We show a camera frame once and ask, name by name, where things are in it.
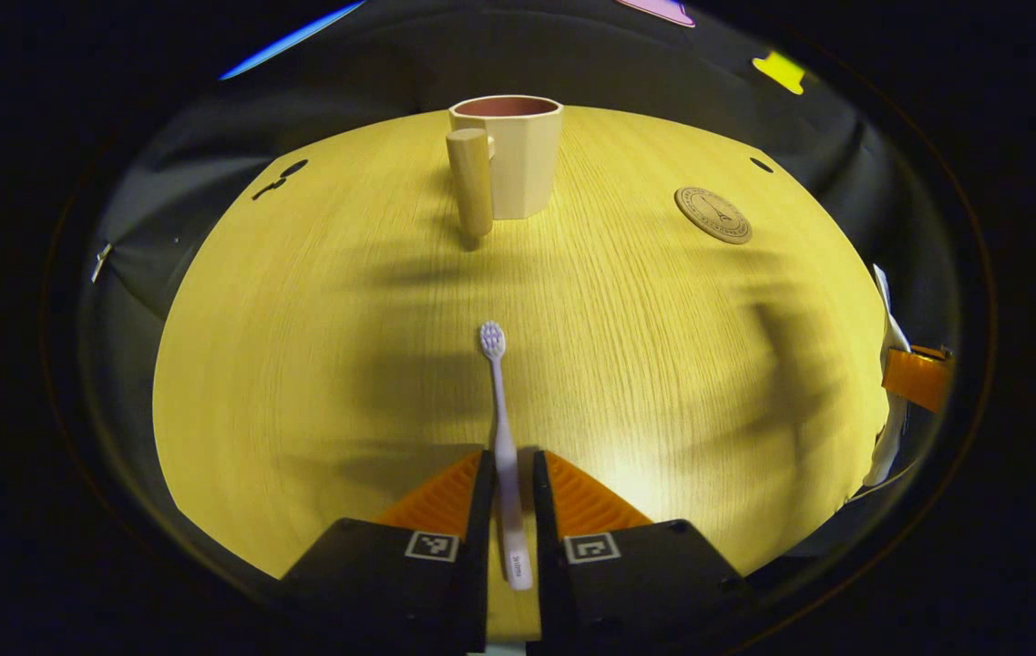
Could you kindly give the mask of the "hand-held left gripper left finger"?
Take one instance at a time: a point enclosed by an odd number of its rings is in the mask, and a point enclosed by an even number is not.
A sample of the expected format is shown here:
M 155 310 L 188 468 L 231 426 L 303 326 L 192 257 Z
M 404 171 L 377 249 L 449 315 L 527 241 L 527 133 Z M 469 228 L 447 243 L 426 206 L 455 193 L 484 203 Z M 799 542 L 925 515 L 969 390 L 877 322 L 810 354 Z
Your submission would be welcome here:
M 379 518 L 339 518 L 282 597 L 326 655 L 467 655 L 486 647 L 496 470 L 480 449 Z

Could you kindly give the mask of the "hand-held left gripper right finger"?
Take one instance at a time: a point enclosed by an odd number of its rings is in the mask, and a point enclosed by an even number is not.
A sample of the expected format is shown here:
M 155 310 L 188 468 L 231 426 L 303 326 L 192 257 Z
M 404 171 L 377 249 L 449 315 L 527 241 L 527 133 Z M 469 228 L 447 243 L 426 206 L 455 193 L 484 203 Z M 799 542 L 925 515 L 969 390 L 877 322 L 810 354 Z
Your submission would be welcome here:
M 531 461 L 539 655 L 718 653 L 754 590 L 689 520 L 652 520 L 567 458 Z

